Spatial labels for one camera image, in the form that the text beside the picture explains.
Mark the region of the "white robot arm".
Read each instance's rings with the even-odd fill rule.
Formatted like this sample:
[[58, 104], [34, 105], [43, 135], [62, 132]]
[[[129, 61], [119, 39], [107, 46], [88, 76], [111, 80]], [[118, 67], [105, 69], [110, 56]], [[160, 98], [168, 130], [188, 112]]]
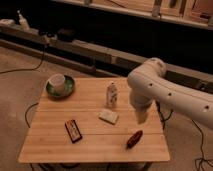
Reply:
[[150, 58], [127, 77], [130, 104], [136, 111], [146, 111], [154, 100], [213, 130], [213, 95], [164, 78], [166, 64]]

